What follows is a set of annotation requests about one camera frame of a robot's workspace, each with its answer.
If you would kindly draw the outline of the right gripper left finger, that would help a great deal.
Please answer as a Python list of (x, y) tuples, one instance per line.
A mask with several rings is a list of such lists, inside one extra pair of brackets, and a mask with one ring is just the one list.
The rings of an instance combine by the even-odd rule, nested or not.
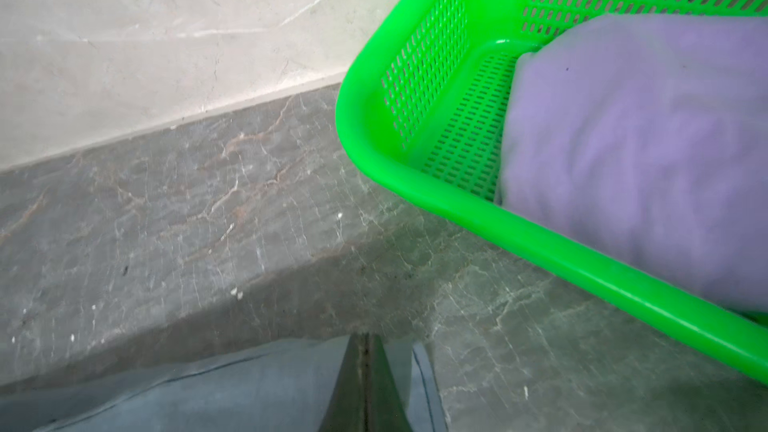
[(320, 432), (365, 430), (365, 335), (349, 338)]

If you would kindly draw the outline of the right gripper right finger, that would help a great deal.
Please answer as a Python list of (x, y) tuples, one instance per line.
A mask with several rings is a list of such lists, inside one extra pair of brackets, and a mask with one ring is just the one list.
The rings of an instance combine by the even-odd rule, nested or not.
[(364, 335), (364, 426), (368, 432), (411, 431), (382, 339)]

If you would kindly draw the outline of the grey blue t shirt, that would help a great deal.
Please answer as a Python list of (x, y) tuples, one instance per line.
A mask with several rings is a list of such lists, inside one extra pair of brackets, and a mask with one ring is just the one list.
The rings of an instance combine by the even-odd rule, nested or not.
[[(5, 394), (5, 431), (319, 431), (351, 335)], [(447, 427), (424, 346), (383, 341), (411, 431)]]

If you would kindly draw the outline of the green plastic basket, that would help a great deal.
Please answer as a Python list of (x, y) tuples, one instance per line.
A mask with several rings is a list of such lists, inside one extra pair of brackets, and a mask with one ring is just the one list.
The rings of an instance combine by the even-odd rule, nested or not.
[(767, 0), (400, 0), (340, 89), (341, 145), (408, 202), (754, 378), (767, 318), (696, 298), (494, 204), (518, 58), (606, 13), (763, 16)]

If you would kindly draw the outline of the purple t shirt in basket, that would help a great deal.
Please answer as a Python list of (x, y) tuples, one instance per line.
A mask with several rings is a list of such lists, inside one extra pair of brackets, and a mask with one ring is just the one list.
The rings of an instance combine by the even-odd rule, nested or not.
[(495, 200), (694, 295), (767, 309), (767, 21), (604, 15), (515, 66)]

